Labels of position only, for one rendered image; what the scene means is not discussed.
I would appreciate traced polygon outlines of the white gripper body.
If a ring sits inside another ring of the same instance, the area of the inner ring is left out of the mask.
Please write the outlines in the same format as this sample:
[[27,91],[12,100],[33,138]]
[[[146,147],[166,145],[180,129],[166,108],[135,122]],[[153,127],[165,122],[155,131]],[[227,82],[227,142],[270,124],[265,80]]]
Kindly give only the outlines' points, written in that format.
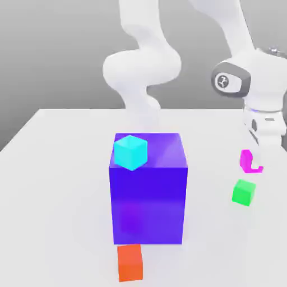
[[285,126],[246,126],[246,149],[253,156],[271,156],[284,154],[283,137]]

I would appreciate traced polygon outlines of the small magenta cube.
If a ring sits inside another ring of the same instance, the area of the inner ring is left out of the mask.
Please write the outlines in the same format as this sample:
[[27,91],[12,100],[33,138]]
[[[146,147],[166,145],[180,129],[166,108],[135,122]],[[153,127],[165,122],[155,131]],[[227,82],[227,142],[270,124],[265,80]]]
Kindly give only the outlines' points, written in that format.
[[242,150],[240,153],[240,161],[239,165],[243,169],[245,173],[262,173],[263,172],[263,166],[259,166],[257,169],[252,168],[252,162],[253,162],[253,155],[252,152],[248,149]]

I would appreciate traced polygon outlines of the small green cube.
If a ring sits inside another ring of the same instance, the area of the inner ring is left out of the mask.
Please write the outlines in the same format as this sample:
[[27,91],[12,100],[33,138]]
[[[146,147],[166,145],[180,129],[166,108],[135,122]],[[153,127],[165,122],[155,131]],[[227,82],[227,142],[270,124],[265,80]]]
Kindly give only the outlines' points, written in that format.
[[244,206],[250,206],[256,189],[256,184],[239,179],[233,189],[232,201]]

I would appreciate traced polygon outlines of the small cyan cube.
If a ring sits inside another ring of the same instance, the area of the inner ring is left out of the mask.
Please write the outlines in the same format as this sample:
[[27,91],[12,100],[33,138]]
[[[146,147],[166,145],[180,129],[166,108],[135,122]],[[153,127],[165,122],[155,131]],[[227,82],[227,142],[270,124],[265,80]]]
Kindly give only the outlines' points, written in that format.
[[147,163],[148,143],[146,140],[128,135],[114,143],[114,163],[134,171]]

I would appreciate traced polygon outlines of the small orange cube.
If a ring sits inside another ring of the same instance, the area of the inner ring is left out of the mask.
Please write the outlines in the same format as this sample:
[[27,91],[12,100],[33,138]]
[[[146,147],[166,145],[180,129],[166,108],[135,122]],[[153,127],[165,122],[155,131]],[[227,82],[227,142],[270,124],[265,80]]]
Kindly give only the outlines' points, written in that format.
[[118,246],[117,256],[120,282],[143,279],[144,271],[140,244]]

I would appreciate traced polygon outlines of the large purple box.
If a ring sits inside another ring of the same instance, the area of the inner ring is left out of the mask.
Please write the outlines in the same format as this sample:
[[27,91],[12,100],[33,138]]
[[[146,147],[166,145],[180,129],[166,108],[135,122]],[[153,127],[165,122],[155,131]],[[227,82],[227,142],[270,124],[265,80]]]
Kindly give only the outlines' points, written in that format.
[[147,163],[130,171],[110,158],[114,244],[181,244],[188,177],[181,137],[135,136],[147,141]]

